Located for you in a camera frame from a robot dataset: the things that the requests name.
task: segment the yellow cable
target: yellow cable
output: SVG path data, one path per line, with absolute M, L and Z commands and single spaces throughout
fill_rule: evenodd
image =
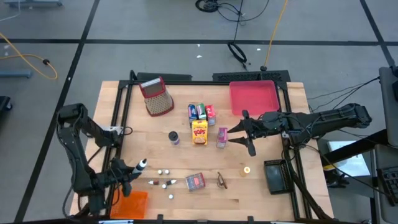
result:
M 58 73 L 57 73 L 56 69 L 55 69 L 50 63 L 48 63 L 47 65 L 54 71 L 54 73 L 55 73 L 55 76 L 54 76 L 54 77 L 49 77 L 49 76 L 47 76 L 47 75 L 44 75 L 39 69 L 37 69 L 35 66 L 33 66 L 24 56 L 26 56 L 26 57 L 35 57 L 35 58 L 40 59 L 41 61 L 43 61 L 44 58 L 41 58 L 41 57 L 39 57 L 39 56 L 37 56 L 37 55 L 34 55 L 34 54 L 21 54 L 21 53 L 19 52 L 19 50 L 7 39 L 6 36 L 4 36 L 2 33 L 0 33 L 0 37 L 2 37 L 4 40 L 6 40 L 6 42 L 7 42 L 7 43 L 17 52 L 17 54 L 18 54 L 18 55 L 11 55 L 11 56 L 7 56 L 7 57 L 0 57 L 0 60 L 20 57 L 20 58 L 24 59 L 24 61 L 25 61 L 29 66 L 31 66 L 36 72 L 38 72 L 39 74 L 41 74 L 41 75 L 44 76 L 45 78 L 48 78 L 49 80 L 56 80 L 56 79 L 58 78 Z
M 276 30 L 278 29 L 279 22 L 280 22 L 280 20 L 282 19 L 282 15 L 283 15 L 284 12 L 285 12 L 285 8 L 286 8 L 286 5 L 287 5 L 287 1 L 288 1 L 288 0 L 285 0 L 284 7 L 282 8 L 281 12 L 279 13 L 279 18 L 278 18 L 278 21 L 277 21 L 276 24 L 275 24 L 274 31 L 272 31 L 272 36 L 271 36 L 271 40 L 269 41 L 268 51 L 267 51 L 267 57 L 266 57 L 266 62 L 264 62 L 264 66 L 267 66 L 268 58 L 269 58 L 269 53 L 271 52 L 272 41 L 274 40 L 274 36 L 275 36 Z

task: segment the cereal box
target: cereal box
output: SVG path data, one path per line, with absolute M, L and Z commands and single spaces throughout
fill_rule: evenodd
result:
M 207 115 L 207 122 L 209 126 L 216 124 L 216 112 L 214 111 L 213 105 L 206 105 L 206 115 Z
M 207 121 L 192 121 L 192 144 L 207 145 Z

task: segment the eyeglasses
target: eyeglasses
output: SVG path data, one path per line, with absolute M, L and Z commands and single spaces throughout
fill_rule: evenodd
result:
M 227 185 L 226 185 L 226 182 L 225 182 L 225 180 L 224 180 L 224 178 L 223 178 L 223 176 L 220 174 L 220 172 L 217 172 L 218 173 L 218 177 L 217 177 L 217 186 L 218 187 L 224 187 L 225 189 L 228 189 L 228 187 L 227 187 Z

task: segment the red basket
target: red basket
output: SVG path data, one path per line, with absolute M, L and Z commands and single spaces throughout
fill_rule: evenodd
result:
M 247 110 L 250 115 L 279 110 L 278 96 L 273 81 L 231 82 L 229 94 L 234 115 L 242 115 L 242 110 Z

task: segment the green can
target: green can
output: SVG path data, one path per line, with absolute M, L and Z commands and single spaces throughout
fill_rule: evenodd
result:
M 198 119 L 206 120 L 206 110 L 203 103 L 197 105 Z

